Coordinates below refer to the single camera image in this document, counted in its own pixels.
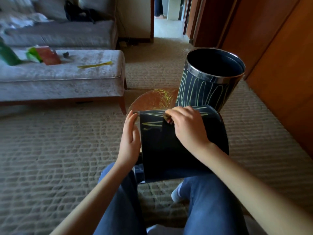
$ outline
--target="person's right hand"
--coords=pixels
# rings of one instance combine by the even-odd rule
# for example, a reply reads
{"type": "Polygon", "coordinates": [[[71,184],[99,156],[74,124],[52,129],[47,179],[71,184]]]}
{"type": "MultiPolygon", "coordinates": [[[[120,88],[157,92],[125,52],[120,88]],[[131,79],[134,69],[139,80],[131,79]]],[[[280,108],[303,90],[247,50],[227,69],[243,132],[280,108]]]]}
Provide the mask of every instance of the person's right hand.
{"type": "Polygon", "coordinates": [[[173,119],[179,141],[195,157],[201,149],[210,144],[199,111],[191,106],[177,106],[166,110],[165,113],[173,119]]]}

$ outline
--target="metal rim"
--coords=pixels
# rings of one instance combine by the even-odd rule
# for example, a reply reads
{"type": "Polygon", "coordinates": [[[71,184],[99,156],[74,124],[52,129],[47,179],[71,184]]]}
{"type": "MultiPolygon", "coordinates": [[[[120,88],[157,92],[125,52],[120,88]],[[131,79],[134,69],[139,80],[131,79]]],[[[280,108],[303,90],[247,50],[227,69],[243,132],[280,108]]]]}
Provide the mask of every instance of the metal rim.
{"type": "Polygon", "coordinates": [[[187,63],[188,66],[189,66],[190,68],[192,68],[194,71],[198,71],[199,73],[201,73],[201,74],[203,74],[203,75],[209,75],[209,76],[211,76],[211,77],[221,78],[221,79],[225,79],[225,80],[243,76],[243,75],[245,74],[245,71],[246,71],[246,66],[245,66],[244,62],[243,62],[237,55],[235,55],[235,54],[233,54],[233,53],[230,53],[230,52],[228,52],[228,51],[219,49],[219,48],[196,48],[196,49],[193,49],[193,50],[191,50],[191,51],[187,54],[187,56],[186,56],[186,63],[187,63]],[[200,71],[200,70],[196,69],[194,66],[192,66],[192,65],[189,63],[189,61],[188,61],[188,55],[189,55],[191,52],[196,51],[196,50],[199,50],[199,49],[214,49],[214,50],[222,51],[222,52],[225,52],[225,53],[227,53],[227,54],[233,55],[234,57],[236,57],[237,59],[239,59],[239,60],[241,61],[241,63],[242,63],[242,64],[241,64],[241,67],[243,67],[243,71],[244,71],[244,72],[241,73],[241,74],[239,74],[239,75],[236,75],[236,76],[222,77],[222,76],[216,76],[216,75],[212,75],[212,74],[209,74],[209,73],[205,73],[205,72],[203,72],[203,71],[200,71]]]}

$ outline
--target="carpet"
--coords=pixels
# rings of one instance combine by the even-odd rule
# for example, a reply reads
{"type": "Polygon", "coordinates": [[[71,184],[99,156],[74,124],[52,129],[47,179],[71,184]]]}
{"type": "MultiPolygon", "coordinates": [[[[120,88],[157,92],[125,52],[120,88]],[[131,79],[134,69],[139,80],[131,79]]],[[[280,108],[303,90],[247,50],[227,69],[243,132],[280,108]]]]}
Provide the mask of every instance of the carpet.
{"type": "MultiPolygon", "coordinates": [[[[178,87],[191,49],[181,39],[158,38],[123,49],[127,107],[149,89],[178,87]]],[[[231,157],[313,212],[313,161],[244,81],[221,115],[231,157]]],[[[110,101],[1,107],[1,234],[49,234],[115,161],[124,119],[110,101]]],[[[180,182],[139,185],[147,225],[184,226],[188,205],[170,198],[180,182]]]]}

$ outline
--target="doorway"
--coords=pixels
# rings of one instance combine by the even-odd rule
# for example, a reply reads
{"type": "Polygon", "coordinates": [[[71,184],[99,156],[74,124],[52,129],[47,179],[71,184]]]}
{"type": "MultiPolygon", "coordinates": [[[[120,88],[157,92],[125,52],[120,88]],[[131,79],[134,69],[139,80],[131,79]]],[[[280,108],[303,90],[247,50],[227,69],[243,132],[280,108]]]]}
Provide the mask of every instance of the doorway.
{"type": "Polygon", "coordinates": [[[154,37],[182,38],[186,0],[154,0],[154,37]]]}

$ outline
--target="grey sofa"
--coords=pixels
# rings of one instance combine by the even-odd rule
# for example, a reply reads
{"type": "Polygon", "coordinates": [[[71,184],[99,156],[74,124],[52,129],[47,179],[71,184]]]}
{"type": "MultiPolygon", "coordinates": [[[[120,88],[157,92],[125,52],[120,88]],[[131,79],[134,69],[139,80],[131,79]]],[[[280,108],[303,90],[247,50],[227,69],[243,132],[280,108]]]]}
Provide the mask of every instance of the grey sofa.
{"type": "Polygon", "coordinates": [[[64,11],[65,0],[38,0],[35,10],[55,20],[32,27],[7,29],[0,34],[11,47],[34,45],[50,47],[100,47],[115,49],[118,32],[115,19],[116,0],[81,0],[82,8],[93,8],[106,19],[92,22],[69,22],[64,11]]]}

